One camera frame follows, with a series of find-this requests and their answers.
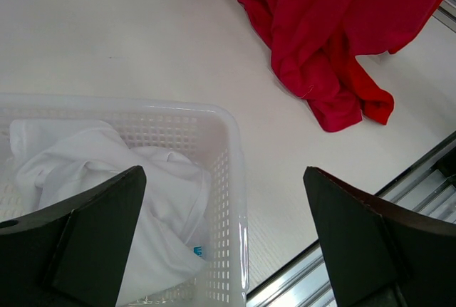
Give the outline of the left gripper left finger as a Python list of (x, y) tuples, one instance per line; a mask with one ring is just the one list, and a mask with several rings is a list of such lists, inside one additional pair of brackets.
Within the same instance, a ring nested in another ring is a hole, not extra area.
[(1, 223), (2, 306), (114, 306), (143, 203), (131, 167), (98, 186)]

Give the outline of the red t shirt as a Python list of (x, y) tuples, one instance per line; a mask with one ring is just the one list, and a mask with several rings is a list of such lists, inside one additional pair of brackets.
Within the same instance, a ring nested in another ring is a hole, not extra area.
[[(417, 36), (441, 1), (350, 0), (347, 3), (323, 52), (340, 82), (359, 99), (362, 118), (386, 124), (394, 100), (363, 70), (357, 57), (399, 51)], [(342, 7), (342, 0), (335, 0), (332, 7)]]

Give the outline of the white t shirt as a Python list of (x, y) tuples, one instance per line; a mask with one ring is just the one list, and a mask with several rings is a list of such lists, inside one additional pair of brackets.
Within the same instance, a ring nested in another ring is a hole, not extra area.
[(15, 120), (16, 187), (27, 212), (51, 206), (139, 165), (147, 177), (117, 305), (172, 288), (205, 265), (208, 171), (163, 147), (128, 147), (98, 120)]

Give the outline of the magenta polo shirt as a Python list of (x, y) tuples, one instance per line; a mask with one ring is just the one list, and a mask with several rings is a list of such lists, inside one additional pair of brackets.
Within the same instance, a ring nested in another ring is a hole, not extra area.
[(238, 0), (270, 48), (274, 74), (309, 104), (326, 132), (338, 132), (362, 120), (359, 99), (340, 82), (323, 52), (349, 1), (333, 8), (335, 0)]

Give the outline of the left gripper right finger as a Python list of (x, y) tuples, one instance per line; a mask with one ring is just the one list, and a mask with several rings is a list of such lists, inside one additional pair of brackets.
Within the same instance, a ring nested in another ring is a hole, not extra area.
[(338, 306), (454, 306), (455, 225), (307, 167), (304, 186)]

